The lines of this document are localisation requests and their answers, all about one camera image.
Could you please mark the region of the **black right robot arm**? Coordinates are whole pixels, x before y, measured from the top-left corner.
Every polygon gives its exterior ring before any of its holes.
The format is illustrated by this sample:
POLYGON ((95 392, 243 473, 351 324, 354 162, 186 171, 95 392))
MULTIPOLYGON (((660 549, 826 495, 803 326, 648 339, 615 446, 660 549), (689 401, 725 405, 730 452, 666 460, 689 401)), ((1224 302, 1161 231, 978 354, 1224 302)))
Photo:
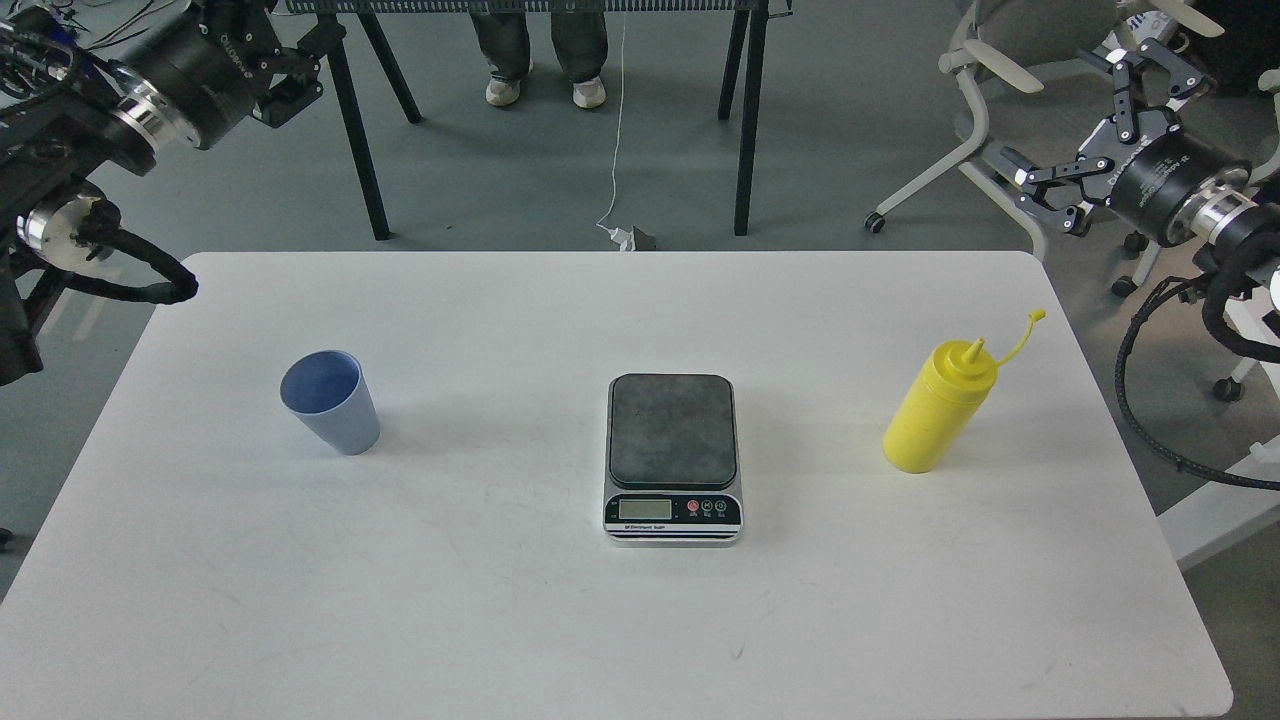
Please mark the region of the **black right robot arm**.
POLYGON ((1202 322, 1238 357, 1276 363, 1277 346, 1248 340, 1226 319, 1231 299, 1248 297, 1277 273, 1277 205, 1245 195, 1251 165, 1192 135, 1175 106, 1206 91, 1196 65, 1155 40, 1107 55, 1080 59, 1106 74, 1111 113, 1074 159, 1036 167, 1010 152, 1020 213, 1065 234, 1087 232, 1092 210, 1103 208, 1162 247, 1198 240, 1199 274, 1170 275, 1156 284, 1130 320, 1114 369, 1117 406, 1132 430, 1178 470, 1225 486, 1275 491, 1274 480, 1240 477, 1193 461, 1157 441, 1137 419, 1126 396, 1126 363, 1142 327, 1172 299, 1201 299, 1202 322))

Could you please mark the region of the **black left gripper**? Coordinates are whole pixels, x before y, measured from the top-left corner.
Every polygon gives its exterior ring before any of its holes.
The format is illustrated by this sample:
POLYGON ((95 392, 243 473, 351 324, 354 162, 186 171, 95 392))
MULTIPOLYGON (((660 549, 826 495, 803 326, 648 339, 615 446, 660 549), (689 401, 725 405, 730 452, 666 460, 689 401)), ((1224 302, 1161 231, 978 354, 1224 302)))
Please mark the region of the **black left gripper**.
POLYGON ((346 27, 317 14, 296 47, 280 47, 275 8, 275 1, 189 1, 137 45, 137 85, 175 113, 179 135, 195 147, 210 149, 250 113, 282 128, 323 96, 321 60, 343 49, 346 27), (265 58, 271 76, 285 77, 266 92, 265 58))

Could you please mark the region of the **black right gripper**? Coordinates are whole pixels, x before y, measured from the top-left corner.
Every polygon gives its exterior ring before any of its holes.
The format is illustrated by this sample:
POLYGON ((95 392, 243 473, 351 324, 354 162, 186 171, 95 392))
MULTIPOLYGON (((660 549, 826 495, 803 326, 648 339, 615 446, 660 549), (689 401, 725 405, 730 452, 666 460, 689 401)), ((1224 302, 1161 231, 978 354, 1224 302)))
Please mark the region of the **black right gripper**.
POLYGON ((1082 237, 1091 228, 1093 202, 1107 208, 1149 240, 1172 247, 1196 237, 1192 218, 1212 193, 1240 191, 1252 165, 1181 128, 1167 108, 1151 108, 1146 74, 1165 76, 1156 97, 1183 102, 1204 88, 1204 73, 1158 40, 1108 54, 1114 114, 1079 147, 1074 160, 1036 167, 1016 149, 1004 147, 1001 168, 1015 186, 1015 208, 1052 231, 1082 237), (1101 159, 1112 163, 1101 173, 1101 159), (1075 202, 1055 206, 1050 195, 1074 188, 1075 202))

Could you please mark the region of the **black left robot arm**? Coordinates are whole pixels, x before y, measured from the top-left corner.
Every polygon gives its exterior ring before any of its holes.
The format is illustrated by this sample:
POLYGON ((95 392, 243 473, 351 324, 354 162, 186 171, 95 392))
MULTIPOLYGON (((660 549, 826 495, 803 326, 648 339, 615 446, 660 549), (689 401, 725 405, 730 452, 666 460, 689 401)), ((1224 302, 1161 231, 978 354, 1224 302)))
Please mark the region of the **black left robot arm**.
POLYGON ((38 328, 61 291, 172 305, 195 275, 127 231, 90 177, 150 173, 161 149, 207 150, 244 119, 280 127, 323 92, 321 60, 346 36, 317 20, 293 47, 273 1, 189 1, 105 60, 32 6, 3 22, 3 69, 29 79, 3 109, 3 383, 41 372, 38 328))

